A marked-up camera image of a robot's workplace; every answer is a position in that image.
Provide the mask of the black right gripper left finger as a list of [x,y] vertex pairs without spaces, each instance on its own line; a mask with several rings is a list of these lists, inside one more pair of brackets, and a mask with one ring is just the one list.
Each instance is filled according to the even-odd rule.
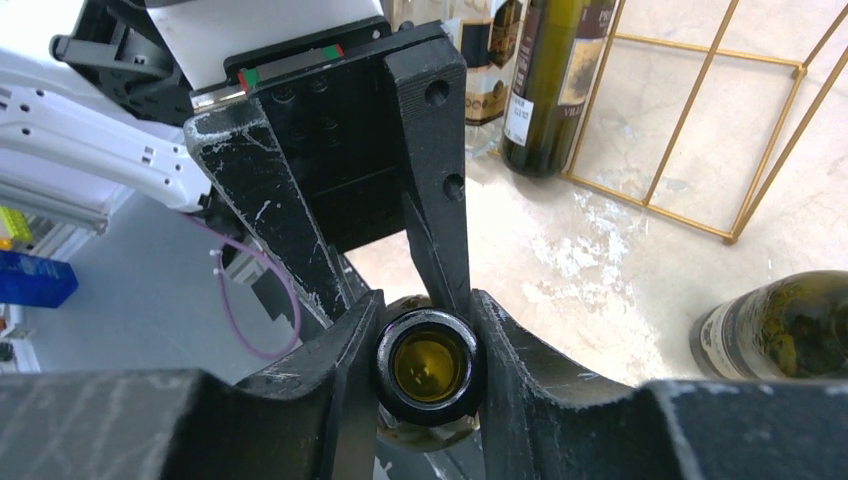
[[329,329],[228,384],[202,370],[1,379],[5,479],[369,479],[371,358],[385,311],[364,294]]

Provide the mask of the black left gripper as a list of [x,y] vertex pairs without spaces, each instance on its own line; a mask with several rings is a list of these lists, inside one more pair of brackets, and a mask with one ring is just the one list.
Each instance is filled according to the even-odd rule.
[[184,125],[189,154],[318,328],[354,301],[337,250],[404,223],[433,304],[470,315],[466,64],[443,36],[436,21],[395,31],[374,16],[230,56],[235,99]]

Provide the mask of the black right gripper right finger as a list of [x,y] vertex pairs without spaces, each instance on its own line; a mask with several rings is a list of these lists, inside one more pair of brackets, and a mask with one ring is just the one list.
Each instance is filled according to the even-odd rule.
[[480,408],[491,479],[843,479],[843,382],[661,379],[630,387],[525,330],[487,292]]

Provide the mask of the clear square bottle black cap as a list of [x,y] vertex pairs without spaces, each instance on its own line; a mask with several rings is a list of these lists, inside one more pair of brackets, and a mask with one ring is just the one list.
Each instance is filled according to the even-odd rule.
[[382,6],[397,30],[440,20],[467,65],[464,97],[465,155],[495,147],[503,128],[529,3],[519,0],[392,0]]

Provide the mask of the olive bottle silver foil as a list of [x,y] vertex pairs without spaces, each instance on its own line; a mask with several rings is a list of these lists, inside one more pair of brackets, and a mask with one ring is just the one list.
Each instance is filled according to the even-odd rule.
[[524,177],[565,168],[617,3],[532,1],[519,40],[501,155]]

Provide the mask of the dark green bottle white label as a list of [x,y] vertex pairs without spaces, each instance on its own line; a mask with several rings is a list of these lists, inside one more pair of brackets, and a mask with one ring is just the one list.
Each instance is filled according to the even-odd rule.
[[722,303],[695,322],[689,346],[711,377],[845,380],[847,273],[803,272]]

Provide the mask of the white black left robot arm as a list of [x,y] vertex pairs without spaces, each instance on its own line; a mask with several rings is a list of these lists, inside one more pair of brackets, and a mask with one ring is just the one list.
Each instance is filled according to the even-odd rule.
[[368,291],[347,251],[402,231],[427,323],[471,313],[461,93],[439,22],[380,1],[9,1],[1,146],[206,220],[294,320]]

